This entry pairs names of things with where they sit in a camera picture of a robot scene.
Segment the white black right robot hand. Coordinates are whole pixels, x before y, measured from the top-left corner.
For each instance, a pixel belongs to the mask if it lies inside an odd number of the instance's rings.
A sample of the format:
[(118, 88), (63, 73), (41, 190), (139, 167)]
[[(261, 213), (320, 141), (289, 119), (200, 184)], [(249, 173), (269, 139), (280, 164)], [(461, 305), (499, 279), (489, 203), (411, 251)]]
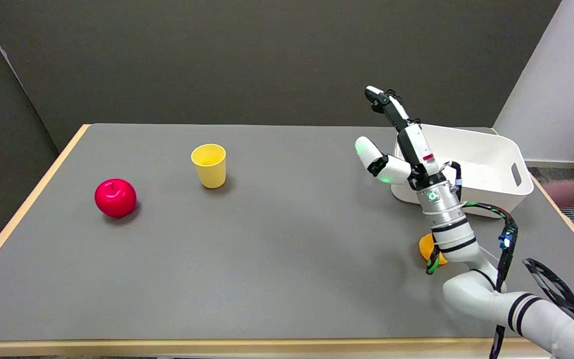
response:
[(374, 86), (365, 88), (365, 97), (373, 111), (381, 113), (397, 131), (397, 148), (403, 158), (381, 152), (367, 137), (355, 141), (355, 150), (362, 166), (377, 180), (387, 184), (408, 182), (418, 191), (445, 182), (433, 150), (424, 136), (419, 121), (408, 116), (400, 98), (391, 89), (383, 91)]

